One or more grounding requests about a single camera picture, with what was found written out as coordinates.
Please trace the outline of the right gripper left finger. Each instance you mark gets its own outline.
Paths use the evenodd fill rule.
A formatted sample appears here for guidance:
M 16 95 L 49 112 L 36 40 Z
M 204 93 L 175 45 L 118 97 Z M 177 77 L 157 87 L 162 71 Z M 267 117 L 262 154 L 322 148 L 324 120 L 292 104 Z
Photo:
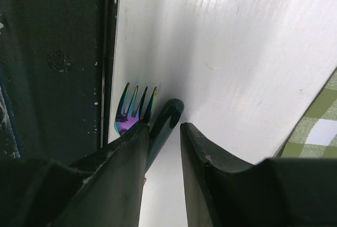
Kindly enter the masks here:
M 1 160 L 1 226 L 138 226 L 149 128 L 123 136 L 71 165 Z

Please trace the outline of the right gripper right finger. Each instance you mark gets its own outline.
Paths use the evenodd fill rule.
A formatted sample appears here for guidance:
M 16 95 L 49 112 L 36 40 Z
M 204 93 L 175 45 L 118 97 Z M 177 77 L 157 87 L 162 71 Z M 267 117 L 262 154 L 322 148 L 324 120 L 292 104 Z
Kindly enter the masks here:
M 336 160 L 267 158 L 254 165 L 180 126 L 189 226 L 336 226 Z

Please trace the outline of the green handled knife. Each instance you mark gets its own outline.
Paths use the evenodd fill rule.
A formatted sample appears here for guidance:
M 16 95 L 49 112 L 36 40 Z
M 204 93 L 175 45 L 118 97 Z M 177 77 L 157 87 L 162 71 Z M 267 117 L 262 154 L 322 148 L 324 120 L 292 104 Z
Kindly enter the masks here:
M 178 98 L 168 100 L 162 107 L 150 132 L 145 174 L 178 124 L 183 111 L 184 103 Z

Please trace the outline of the green white checkered tablecloth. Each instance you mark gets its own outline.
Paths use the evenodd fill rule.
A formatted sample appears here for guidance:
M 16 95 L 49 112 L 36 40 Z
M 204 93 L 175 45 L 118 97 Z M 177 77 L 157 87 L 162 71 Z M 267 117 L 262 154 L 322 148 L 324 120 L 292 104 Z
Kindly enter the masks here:
M 336 71 L 274 156 L 336 158 Z

